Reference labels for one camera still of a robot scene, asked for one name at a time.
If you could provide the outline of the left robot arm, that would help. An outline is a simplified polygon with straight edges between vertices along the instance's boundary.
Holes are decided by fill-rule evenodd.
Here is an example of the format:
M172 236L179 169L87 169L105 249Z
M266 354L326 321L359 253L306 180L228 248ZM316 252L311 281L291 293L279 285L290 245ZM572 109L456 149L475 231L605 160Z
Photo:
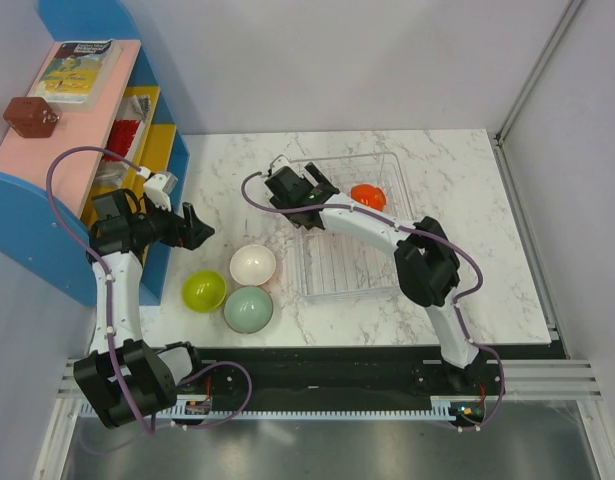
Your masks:
M103 425L114 429L174 406L177 387L195 393L205 385L207 371L190 343L157 351L144 340L140 285L143 253L152 244L194 250L215 231L188 202L176 214L127 189L98 195L93 206L87 256L97 284L97 320L90 353L75 363L74 378Z

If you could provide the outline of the orange bowl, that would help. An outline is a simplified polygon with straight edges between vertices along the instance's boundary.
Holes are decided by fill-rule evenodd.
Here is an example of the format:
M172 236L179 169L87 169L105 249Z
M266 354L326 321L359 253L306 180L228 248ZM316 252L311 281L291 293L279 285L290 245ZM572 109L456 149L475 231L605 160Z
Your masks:
M383 211L387 205L387 197L383 190L372 184L353 186L350 196L354 201L378 211Z

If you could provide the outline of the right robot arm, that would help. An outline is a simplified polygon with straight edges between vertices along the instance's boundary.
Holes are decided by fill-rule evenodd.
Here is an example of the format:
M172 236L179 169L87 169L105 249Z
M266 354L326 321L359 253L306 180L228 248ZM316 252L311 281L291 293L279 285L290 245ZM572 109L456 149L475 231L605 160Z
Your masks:
M481 381L483 358L456 304L460 262L440 223L405 222L374 210L336 188L312 163L308 180L290 166L269 169L270 203L297 228L345 235L390 256L401 292L424 308L439 340L445 381L470 392Z

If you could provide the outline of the clear wire dish rack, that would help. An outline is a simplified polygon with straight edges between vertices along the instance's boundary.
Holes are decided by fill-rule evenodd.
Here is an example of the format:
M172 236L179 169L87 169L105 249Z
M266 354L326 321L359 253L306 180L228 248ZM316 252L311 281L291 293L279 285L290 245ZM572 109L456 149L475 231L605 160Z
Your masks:
M350 195L357 185L369 184L386 197L383 213L411 219L406 179L393 152L339 157L291 159L300 175L312 162L341 193ZM308 300L364 295L396 290L393 258L356 239L317 228L296 231L298 292Z

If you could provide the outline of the white bowl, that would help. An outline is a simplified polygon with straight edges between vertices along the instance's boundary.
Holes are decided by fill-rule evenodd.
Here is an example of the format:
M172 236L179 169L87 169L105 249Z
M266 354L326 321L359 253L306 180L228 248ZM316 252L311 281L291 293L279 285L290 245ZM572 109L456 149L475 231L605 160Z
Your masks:
M234 253L229 271L240 285L260 286L272 278L276 266L276 258L267 247L249 244Z

